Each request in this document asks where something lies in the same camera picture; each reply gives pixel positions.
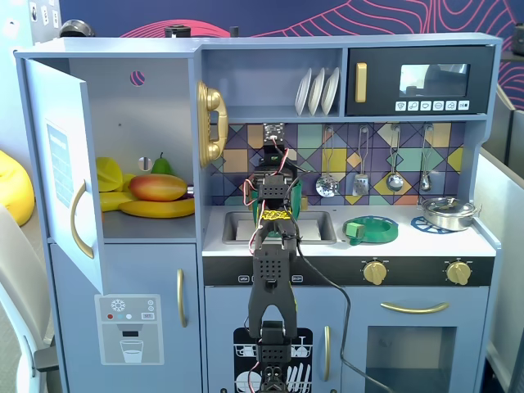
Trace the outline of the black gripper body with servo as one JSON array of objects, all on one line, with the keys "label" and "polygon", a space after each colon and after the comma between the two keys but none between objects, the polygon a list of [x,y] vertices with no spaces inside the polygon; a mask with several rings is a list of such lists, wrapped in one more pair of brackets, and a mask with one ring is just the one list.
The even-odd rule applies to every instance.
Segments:
[{"label": "black gripper body with servo", "polygon": [[262,165],[278,165],[285,150],[284,123],[263,124]]}]

